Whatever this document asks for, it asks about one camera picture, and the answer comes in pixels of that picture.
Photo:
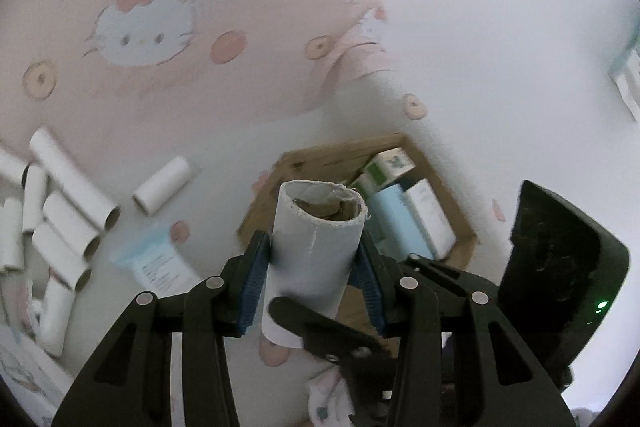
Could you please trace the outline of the light blue tissue pack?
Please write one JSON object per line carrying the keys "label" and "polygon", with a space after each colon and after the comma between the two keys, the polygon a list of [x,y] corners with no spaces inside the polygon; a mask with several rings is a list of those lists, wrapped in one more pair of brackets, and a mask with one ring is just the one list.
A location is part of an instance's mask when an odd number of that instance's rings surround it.
{"label": "light blue tissue pack", "polygon": [[112,262],[128,270],[145,291],[160,298],[187,293],[202,280],[180,255],[167,227],[144,230],[122,246]]}

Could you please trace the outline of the white cardboard tube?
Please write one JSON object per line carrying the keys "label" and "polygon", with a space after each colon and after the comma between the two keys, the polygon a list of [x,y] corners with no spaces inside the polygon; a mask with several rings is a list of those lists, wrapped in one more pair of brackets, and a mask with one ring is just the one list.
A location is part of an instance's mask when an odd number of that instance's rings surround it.
{"label": "white cardboard tube", "polygon": [[152,216],[175,196],[193,176],[193,168],[182,156],[171,159],[164,167],[145,180],[132,195],[134,202]]}
{"label": "white cardboard tube", "polygon": [[43,204],[48,194],[48,175],[36,164],[26,171],[22,232],[32,233],[43,220]]}
{"label": "white cardboard tube", "polygon": [[43,216],[78,256],[91,257],[100,246],[100,233],[60,193],[52,192],[44,201]]}
{"label": "white cardboard tube", "polygon": [[120,216],[120,207],[102,192],[68,156],[47,127],[38,128],[29,140],[35,158],[67,198],[99,230],[110,231]]}
{"label": "white cardboard tube", "polygon": [[38,345],[52,357],[63,354],[75,293],[55,277],[48,280],[39,317]]}
{"label": "white cardboard tube", "polygon": [[343,184],[294,180],[279,188],[265,303],[290,297],[336,317],[369,213]]}
{"label": "white cardboard tube", "polygon": [[91,275],[88,262],[76,255],[47,222],[32,233],[32,245],[56,276],[72,291],[81,291]]}
{"label": "white cardboard tube", "polygon": [[8,197],[1,208],[1,271],[24,269],[23,204]]}

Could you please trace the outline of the white flat box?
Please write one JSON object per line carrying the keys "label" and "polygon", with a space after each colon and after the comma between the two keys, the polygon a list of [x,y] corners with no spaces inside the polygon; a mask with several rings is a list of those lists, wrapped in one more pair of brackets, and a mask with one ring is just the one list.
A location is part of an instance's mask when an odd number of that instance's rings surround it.
{"label": "white flat box", "polygon": [[448,257],[457,242],[456,233],[427,179],[421,179],[405,191],[405,200],[436,260]]}

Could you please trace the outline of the light blue box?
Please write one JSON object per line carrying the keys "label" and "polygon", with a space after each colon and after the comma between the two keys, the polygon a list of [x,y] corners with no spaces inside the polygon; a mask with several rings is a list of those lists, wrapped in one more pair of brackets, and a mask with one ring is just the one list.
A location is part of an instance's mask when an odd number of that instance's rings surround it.
{"label": "light blue box", "polygon": [[373,194],[368,199],[368,207],[386,256],[397,261],[405,260],[410,255],[435,259],[399,184],[392,184]]}

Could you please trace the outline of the white printed small box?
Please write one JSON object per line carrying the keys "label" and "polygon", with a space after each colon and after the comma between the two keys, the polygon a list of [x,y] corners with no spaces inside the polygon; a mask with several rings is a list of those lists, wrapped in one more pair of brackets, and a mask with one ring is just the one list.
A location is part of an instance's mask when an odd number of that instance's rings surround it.
{"label": "white printed small box", "polygon": [[416,168],[416,164],[402,147],[394,147],[377,153],[363,168],[372,185],[381,190],[395,183]]}

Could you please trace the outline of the brown cardboard box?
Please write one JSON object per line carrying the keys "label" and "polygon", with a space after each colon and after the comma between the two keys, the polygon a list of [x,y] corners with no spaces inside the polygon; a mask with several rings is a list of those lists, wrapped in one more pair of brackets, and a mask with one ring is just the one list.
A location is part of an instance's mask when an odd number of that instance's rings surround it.
{"label": "brown cardboard box", "polygon": [[356,185],[369,194],[383,176],[389,176],[406,192],[408,207],[434,255],[448,267],[464,271],[473,258],[477,235],[418,143],[402,133],[282,154],[254,186],[255,198],[236,229],[236,237],[246,246],[255,231],[271,229],[284,182]]}

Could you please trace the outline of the pink Hello Kitty bedsheet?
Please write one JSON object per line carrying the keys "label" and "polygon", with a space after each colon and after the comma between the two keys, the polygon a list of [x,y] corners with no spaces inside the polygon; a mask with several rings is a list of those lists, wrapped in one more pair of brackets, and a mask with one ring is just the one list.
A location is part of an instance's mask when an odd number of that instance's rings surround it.
{"label": "pink Hello Kitty bedsheet", "polygon": [[[112,256],[184,223],[182,257],[212,273],[239,250],[258,173],[281,153],[406,122],[390,0],[1,0],[1,142],[31,158],[44,126],[120,207],[90,257],[63,354],[24,335],[9,380],[66,388],[137,292]],[[182,156],[192,179],[154,215],[134,191]]]}

